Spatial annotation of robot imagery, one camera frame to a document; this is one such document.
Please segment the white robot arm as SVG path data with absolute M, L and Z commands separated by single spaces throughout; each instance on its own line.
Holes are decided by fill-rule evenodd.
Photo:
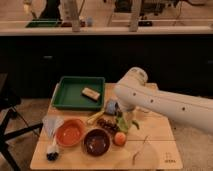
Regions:
M 132 67 L 115 84 L 114 93 L 123 112 L 136 106 L 213 134 L 213 100 L 146 87 L 147 73 Z

